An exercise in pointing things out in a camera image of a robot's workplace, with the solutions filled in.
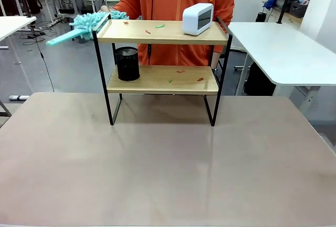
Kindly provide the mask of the person's left hand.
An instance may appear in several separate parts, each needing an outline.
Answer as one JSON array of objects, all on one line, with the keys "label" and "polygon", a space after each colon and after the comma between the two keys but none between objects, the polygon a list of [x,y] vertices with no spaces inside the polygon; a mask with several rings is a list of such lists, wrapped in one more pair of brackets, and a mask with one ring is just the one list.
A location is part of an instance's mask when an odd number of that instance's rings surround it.
[{"label": "person's left hand", "polygon": [[211,68],[215,70],[217,68],[217,64],[219,61],[221,54],[219,52],[213,52],[212,54],[212,62],[211,62]]}]

